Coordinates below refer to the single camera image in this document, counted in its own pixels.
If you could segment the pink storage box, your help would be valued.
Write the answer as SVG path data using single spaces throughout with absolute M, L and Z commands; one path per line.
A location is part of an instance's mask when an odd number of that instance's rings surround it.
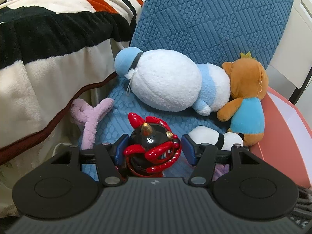
M 299 109 L 269 88 L 261 101 L 265 130 L 250 151 L 291 178 L 311 188 L 311 129 Z

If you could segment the red black demon figurine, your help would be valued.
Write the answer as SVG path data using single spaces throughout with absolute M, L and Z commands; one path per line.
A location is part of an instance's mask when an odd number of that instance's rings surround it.
M 129 113 L 128 120 L 133 132 L 118 143 L 115 165 L 127 175 L 163 177 L 180 157 L 179 137 L 160 118 Z

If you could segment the white blue plush doll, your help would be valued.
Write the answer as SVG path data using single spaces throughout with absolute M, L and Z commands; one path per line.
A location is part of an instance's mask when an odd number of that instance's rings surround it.
M 230 79 L 224 69 L 210 63 L 196 64 L 174 50 L 144 52 L 128 47 L 118 52 L 114 68 L 129 80 L 128 92 L 158 110 L 180 112 L 191 107 L 209 116 L 230 98 Z

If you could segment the pink fuzzy plush toy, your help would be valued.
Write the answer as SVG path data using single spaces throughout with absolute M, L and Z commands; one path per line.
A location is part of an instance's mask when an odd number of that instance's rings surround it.
M 105 98 L 95 107 L 92 107 L 85 100 L 78 98 L 71 104 L 70 114 L 74 122 L 84 125 L 81 143 L 82 150 L 93 148 L 98 123 L 111 111 L 113 103 L 113 99 Z

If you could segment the white black panda plush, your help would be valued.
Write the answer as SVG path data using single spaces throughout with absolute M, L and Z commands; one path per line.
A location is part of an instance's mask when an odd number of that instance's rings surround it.
M 244 135 L 242 133 L 219 133 L 205 126 L 198 126 L 188 133 L 188 136 L 196 143 L 208 143 L 216 146 L 219 150 L 230 151 L 234 144 L 243 146 Z

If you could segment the brown bear plush blue shirt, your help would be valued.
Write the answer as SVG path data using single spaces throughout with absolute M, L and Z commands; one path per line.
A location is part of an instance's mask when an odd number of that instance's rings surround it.
M 230 121 L 229 132 L 243 135 L 243 145 L 253 146 L 264 136 L 265 117 L 261 100 L 267 94 L 269 78 L 261 63 L 252 58 L 224 62 L 230 79 L 231 100 L 218 112 L 219 121 Z

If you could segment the white folding chair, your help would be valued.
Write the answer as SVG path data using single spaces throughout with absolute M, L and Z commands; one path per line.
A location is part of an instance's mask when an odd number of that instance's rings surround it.
M 311 0 L 294 0 L 267 73 L 269 86 L 296 104 L 311 80 Z

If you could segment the striped fleece blanket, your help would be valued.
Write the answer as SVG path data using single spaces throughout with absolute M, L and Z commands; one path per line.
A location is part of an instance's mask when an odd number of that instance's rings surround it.
M 1 0 L 1 163 L 43 142 L 114 75 L 144 0 Z

